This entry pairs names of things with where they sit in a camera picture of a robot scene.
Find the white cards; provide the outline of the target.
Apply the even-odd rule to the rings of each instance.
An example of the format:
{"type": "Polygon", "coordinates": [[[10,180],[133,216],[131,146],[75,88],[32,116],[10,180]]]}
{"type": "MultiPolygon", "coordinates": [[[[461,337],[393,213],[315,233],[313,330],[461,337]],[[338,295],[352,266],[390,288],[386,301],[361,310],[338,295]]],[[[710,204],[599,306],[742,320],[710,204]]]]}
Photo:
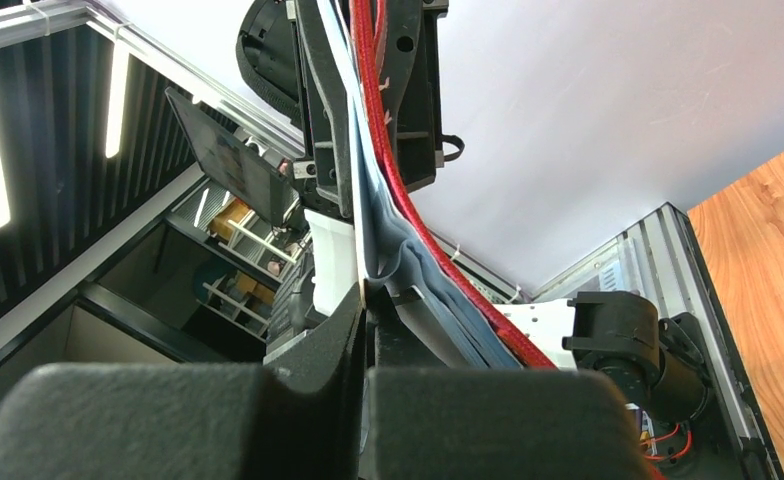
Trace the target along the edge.
{"type": "Polygon", "coordinates": [[[344,83],[357,263],[366,287],[391,296],[414,290],[401,322],[443,363],[453,367],[520,368],[527,339],[451,264],[427,231],[403,186],[391,149],[375,65],[374,17],[367,1],[340,7],[316,1],[325,39],[344,83]]]}

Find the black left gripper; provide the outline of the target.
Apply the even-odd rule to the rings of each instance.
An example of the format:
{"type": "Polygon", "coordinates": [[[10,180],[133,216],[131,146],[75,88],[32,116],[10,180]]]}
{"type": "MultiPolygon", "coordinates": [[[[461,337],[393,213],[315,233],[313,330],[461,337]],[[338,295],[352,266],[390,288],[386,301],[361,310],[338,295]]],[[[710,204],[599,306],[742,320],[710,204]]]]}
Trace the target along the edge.
{"type": "MultiPolygon", "coordinates": [[[[295,1],[291,21],[283,1],[252,2],[235,54],[245,84],[293,126],[303,127],[316,191],[332,204],[329,214],[351,219],[346,90],[320,12],[330,4],[295,1]]],[[[444,164],[438,21],[449,3],[388,1],[385,7],[381,94],[400,175],[405,189],[414,192],[432,184],[444,164]]]]}

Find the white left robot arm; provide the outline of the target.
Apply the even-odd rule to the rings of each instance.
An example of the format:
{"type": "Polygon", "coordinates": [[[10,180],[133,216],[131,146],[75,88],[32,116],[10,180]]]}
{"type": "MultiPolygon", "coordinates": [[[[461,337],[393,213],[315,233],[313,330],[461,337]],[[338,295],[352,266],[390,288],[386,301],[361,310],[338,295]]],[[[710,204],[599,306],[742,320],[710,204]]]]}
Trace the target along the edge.
{"type": "Polygon", "coordinates": [[[631,291],[499,304],[467,278],[410,193],[464,142],[443,132],[440,1],[256,1],[235,53],[245,83],[302,132],[286,174],[311,250],[278,290],[269,350],[344,300],[368,301],[414,356],[450,367],[586,369],[630,406],[684,429],[715,398],[697,319],[631,291]]]}

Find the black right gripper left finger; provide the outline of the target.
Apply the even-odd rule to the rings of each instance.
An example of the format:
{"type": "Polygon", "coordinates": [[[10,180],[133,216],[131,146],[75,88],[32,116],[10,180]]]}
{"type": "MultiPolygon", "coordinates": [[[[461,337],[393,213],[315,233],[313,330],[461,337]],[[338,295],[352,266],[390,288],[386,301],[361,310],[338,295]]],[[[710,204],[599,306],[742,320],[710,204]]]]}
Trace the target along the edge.
{"type": "Polygon", "coordinates": [[[41,366],[0,409],[0,479],[353,479],[363,293],[273,361],[41,366]]]}

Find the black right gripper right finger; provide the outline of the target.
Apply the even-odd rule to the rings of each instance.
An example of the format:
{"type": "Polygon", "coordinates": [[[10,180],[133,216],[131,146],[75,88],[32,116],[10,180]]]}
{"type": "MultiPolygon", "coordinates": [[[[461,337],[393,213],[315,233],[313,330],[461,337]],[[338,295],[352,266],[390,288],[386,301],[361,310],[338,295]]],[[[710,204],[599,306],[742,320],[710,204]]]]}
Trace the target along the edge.
{"type": "Polygon", "coordinates": [[[550,370],[461,369],[412,332],[418,311],[374,297],[365,400],[369,479],[647,479],[634,419],[615,385],[579,370],[560,347],[574,324],[565,300],[505,304],[550,370]]]}

